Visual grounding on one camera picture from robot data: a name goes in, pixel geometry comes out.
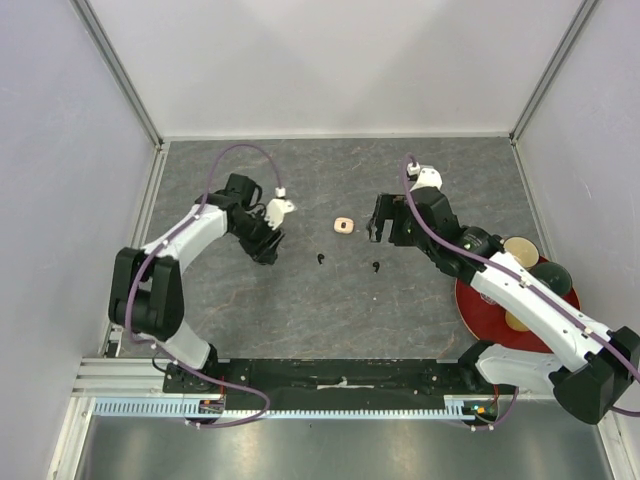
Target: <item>yellow cup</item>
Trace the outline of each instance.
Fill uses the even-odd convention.
[[[524,323],[522,323],[520,320],[518,320],[516,317],[514,317],[513,314],[511,314],[511,312],[506,312],[504,314],[504,320],[505,322],[507,322],[507,325],[509,325],[509,327],[515,330],[516,332],[529,331],[527,326]]]
[[[540,260],[540,252],[531,240],[524,237],[511,237],[504,242],[504,249],[513,255],[518,263],[527,270]]]

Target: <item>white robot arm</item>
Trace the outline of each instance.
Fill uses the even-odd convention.
[[[435,242],[417,222],[404,195],[378,196],[368,230],[380,242],[386,220],[393,220],[389,241],[417,246],[446,275],[458,278],[513,313],[553,352],[540,354],[478,342],[461,360],[472,365],[484,381],[553,394],[571,414],[597,423],[632,383],[633,377],[591,333],[619,350],[634,366],[640,359],[640,337],[627,327],[613,332],[606,325],[573,308],[538,281],[502,247],[500,238],[479,227],[460,226],[447,197],[440,192],[442,178],[432,167],[408,165],[415,181],[411,196],[421,220],[445,243],[487,260],[473,260]],[[504,270],[515,273],[508,275]],[[538,293],[542,292],[547,300]],[[584,325],[580,329],[557,308]]]
[[[132,311],[132,331],[152,340],[173,358],[189,367],[213,373],[217,352],[183,321],[182,274],[193,260],[215,240],[227,233],[235,235],[251,258],[272,265],[276,249],[284,237],[280,226],[285,214],[296,207],[285,198],[285,189],[276,189],[277,198],[266,207],[257,207],[262,188],[248,177],[231,174],[224,190],[209,194],[200,207],[197,200],[189,213],[158,239],[141,249],[124,248],[116,256],[109,318],[125,326],[126,304],[133,279],[147,256],[156,252],[148,270],[150,287],[139,287]],[[194,219],[187,227],[186,222]]]

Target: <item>gray mottled surface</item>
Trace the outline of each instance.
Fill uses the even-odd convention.
[[[415,248],[368,241],[365,224],[380,192],[401,191],[398,160],[413,152],[434,165],[464,224],[537,242],[509,142],[505,138],[271,140],[256,142],[279,164],[298,211],[272,267],[253,263],[234,237],[212,244],[184,276],[186,320],[222,357],[456,358],[473,343],[459,318],[453,280]],[[173,143],[149,238],[180,220],[201,193],[216,153],[229,142]],[[248,175],[271,198],[275,179],[252,150],[222,162]],[[355,220],[352,235],[333,231]],[[326,257],[317,262],[318,253]],[[381,268],[374,274],[371,264]],[[122,355],[148,356],[123,344]]]

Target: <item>purple cable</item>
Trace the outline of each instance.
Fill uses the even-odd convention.
[[[261,147],[258,147],[257,145],[252,145],[250,143],[236,143],[234,145],[231,145],[231,146],[225,148],[224,150],[222,150],[218,154],[218,156],[214,159],[213,164],[211,165],[211,169],[209,170],[209,175],[207,176],[207,185],[205,187],[204,193],[202,195],[202,201],[200,202],[200,206],[198,207],[198,209],[195,211],[193,216],[189,217],[184,222],[182,222],[173,232],[171,232],[169,235],[167,235],[167,237],[165,238],[165,240],[163,242],[159,243],[149,253],[149,255],[147,255],[147,258],[144,259],[144,261],[140,265],[140,268],[138,269],[138,272],[136,273],[135,277],[133,278],[133,283],[131,284],[131,289],[129,290],[129,296],[127,298],[127,308],[125,310],[125,317],[124,317],[125,329],[129,332],[131,341],[133,343],[141,344],[141,343],[152,343],[153,342],[152,340],[140,340],[140,339],[138,339],[136,337],[136,335],[133,333],[133,329],[131,328],[131,317],[133,315],[133,302],[135,300],[136,293],[138,292],[138,288],[140,287],[140,283],[142,281],[142,278],[144,277],[144,274],[146,273],[147,269],[149,268],[149,265],[151,264],[153,259],[156,257],[156,255],[158,253],[160,253],[161,250],[166,248],[166,245],[171,243],[178,235],[180,235],[186,228],[188,228],[189,225],[191,225],[193,222],[196,221],[196,215],[199,215],[202,212],[202,210],[204,210],[204,207],[207,204],[207,195],[209,194],[209,191],[211,190],[211,185],[213,183],[213,173],[215,172],[216,167],[220,163],[220,160],[222,160],[222,158],[224,158],[224,156],[227,153],[229,153],[231,150],[235,150],[236,148],[240,148],[240,147],[252,148],[252,149],[257,150],[258,152],[260,152],[262,155],[264,155],[267,158],[267,160],[269,160],[269,162],[271,163],[273,171],[276,174],[276,180],[278,182],[278,187],[282,188],[282,179],[280,177],[280,171],[278,170],[278,166],[273,161],[273,158],[271,158],[271,155],[269,155]],[[169,353],[166,350],[164,350],[162,347],[160,347],[159,345],[158,345],[158,347],[169,358],[171,358],[172,360],[177,360],[177,359],[174,359],[173,357],[171,357],[171,355],[169,355]],[[251,415],[251,416],[246,417],[246,418],[242,418],[240,420],[234,420],[233,422],[229,422],[229,423],[212,424],[212,425],[201,425],[201,427],[206,427],[206,428],[228,428],[228,427],[234,427],[234,426],[237,426],[237,425],[244,425],[244,424],[251,423],[251,422],[257,420],[267,410],[269,410],[269,407],[271,406],[271,401],[269,400],[269,397],[267,397],[267,395],[265,395],[263,392],[261,392],[259,390],[256,390],[254,388],[251,388],[251,387],[245,387],[244,385],[237,385],[235,383],[229,383],[229,382],[223,382],[222,380],[217,380],[215,378],[209,377],[209,376],[207,376],[207,375],[205,375],[205,374],[203,374],[203,373],[201,373],[201,372],[189,367],[188,365],[180,362],[179,360],[177,360],[177,361],[178,361],[178,365],[181,368],[183,368],[184,370],[188,371],[189,373],[195,375],[196,377],[200,378],[201,380],[204,380],[204,381],[209,382],[209,383],[213,383],[215,385],[220,385],[220,386],[224,386],[224,387],[227,387],[227,388],[232,388],[234,390],[240,390],[240,391],[243,391],[243,392],[252,393],[254,395],[257,395],[257,396],[261,397],[265,401],[265,405],[262,408],[262,410],[260,410],[258,413],[254,414],[254,415]]]
[[[440,238],[438,235],[436,235],[436,233],[429,228],[429,226],[425,223],[425,221],[420,216],[420,212],[418,212],[418,208],[416,207],[416,203],[414,202],[413,196],[411,195],[411,188],[410,188],[410,185],[409,185],[409,179],[407,178],[407,166],[409,165],[409,163],[413,163],[414,166],[417,164],[416,159],[412,154],[407,154],[405,156],[405,158],[400,162],[400,180],[402,182],[402,186],[404,187],[404,193],[405,193],[405,196],[407,198],[407,203],[409,205],[409,209],[411,210],[411,213],[413,214],[414,218],[418,222],[418,225],[420,225],[420,227],[422,227],[424,232],[434,242],[442,245],[443,247],[447,248],[448,250],[451,250],[452,252],[458,253],[458,254],[460,254],[462,256],[465,256],[467,258],[475,260],[476,262],[483,263],[483,264],[487,265],[488,267],[495,268],[495,269],[499,270],[500,272],[504,273],[505,275],[508,275],[509,277],[511,277],[514,280],[519,282],[520,281],[520,276],[516,272],[512,272],[507,267],[505,267],[503,265],[500,265],[499,263],[492,262],[488,258],[484,258],[484,257],[481,257],[481,256],[476,255],[474,253],[468,252],[468,251],[464,250],[463,248],[460,248],[460,247],[458,247],[456,245],[453,245],[452,243],[447,242],[443,238]],[[587,328],[582,322],[580,322],[579,320],[574,318],[573,315],[571,315],[571,313],[567,312],[561,305],[556,303],[554,301],[554,299],[549,297],[545,292],[540,290],[538,287],[536,287],[535,285],[531,285],[529,288],[531,289],[531,291],[533,293],[535,293],[539,298],[541,298],[547,305],[549,305],[556,312],[558,312],[560,315],[562,315],[564,318],[566,318],[569,322],[571,322],[571,324],[574,325],[576,328],[578,328],[580,330],[583,330],[583,331],[584,331],[585,328]],[[629,373],[631,373],[633,378],[637,382],[640,383],[640,372],[638,371],[638,369],[635,366],[633,366],[631,364],[631,362],[629,362],[629,360],[627,360],[624,357],[624,355],[622,355],[622,353],[620,353],[615,347],[610,345],[609,342],[607,342],[604,338],[602,338],[600,335],[596,334],[595,332],[591,332],[589,334],[589,336],[591,338],[593,338],[596,342],[598,342],[600,345],[602,345],[602,347],[605,348],[607,351],[609,351],[614,357],[616,357],[616,359],[622,365],[625,366],[625,368],[629,371]],[[640,412],[634,412],[634,411],[631,411],[631,410],[625,410],[623,408],[618,408],[618,407],[611,407],[611,410],[616,412],[616,413],[620,413],[622,415],[627,415],[627,416],[630,416],[630,417],[640,417]]]

